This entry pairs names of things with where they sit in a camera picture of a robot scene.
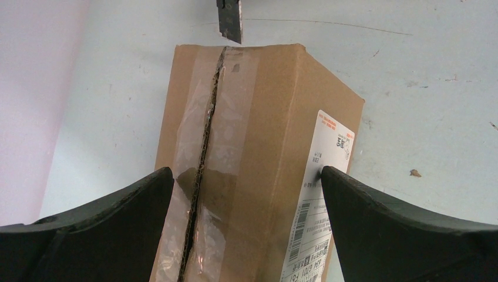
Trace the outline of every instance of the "black barcode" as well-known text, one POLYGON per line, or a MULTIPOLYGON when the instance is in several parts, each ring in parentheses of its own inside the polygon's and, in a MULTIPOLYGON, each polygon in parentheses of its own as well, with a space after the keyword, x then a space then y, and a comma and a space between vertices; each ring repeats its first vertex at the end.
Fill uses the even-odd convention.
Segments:
POLYGON ((308 217, 309 206, 309 203, 302 204, 301 206, 301 211, 297 218, 296 229, 294 231, 294 239, 292 240, 289 261, 295 260, 299 255, 299 247, 301 247, 301 239, 304 233, 304 226, 306 225, 306 218, 308 217))
POLYGON ((317 278, 318 278, 318 274, 311 277, 310 279, 306 280, 306 282, 315 282, 317 280, 317 278))

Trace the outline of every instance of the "black object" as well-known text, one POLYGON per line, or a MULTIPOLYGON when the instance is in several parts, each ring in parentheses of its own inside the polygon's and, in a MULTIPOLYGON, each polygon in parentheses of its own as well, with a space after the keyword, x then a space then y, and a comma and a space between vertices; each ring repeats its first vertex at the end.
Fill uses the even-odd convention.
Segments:
POLYGON ((242 20, 240 0, 216 0, 221 35, 242 43, 242 20))
POLYGON ((0 227, 0 281, 148 281, 173 181, 162 168, 34 224, 0 227))
POLYGON ((422 209, 332 167, 321 179, 345 282, 498 281, 498 226, 422 209))

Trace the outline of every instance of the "white table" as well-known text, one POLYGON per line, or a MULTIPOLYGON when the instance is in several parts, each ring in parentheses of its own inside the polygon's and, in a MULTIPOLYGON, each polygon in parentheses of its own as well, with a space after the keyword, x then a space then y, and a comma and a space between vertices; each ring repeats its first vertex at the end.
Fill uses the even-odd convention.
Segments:
MULTIPOLYGON (((497 8, 494 0, 245 0, 244 46, 302 43, 366 100, 353 177, 498 224, 497 8)), ((42 217, 151 173, 174 46, 228 44, 214 0, 95 0, 88 15, 42 217)), ((329 280, 341 281, 332 268, 329 280)))

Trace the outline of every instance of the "cardboard box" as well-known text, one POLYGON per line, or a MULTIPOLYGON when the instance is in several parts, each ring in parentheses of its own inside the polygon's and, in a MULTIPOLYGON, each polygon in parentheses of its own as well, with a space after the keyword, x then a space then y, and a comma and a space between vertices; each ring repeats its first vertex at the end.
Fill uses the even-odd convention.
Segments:
POLYGON ((325 281, 319 173, 348 170, 363 105, 302 45, 177 46, 156 161, 176 183, 151 281, 325 281))

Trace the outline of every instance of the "pink surface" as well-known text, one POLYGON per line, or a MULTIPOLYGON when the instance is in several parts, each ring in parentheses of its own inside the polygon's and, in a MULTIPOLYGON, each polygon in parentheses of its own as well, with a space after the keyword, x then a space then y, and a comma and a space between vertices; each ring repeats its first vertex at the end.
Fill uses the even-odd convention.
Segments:
POLYGON ((0 1, 0 226, 38 219, 88 5, 0 1))

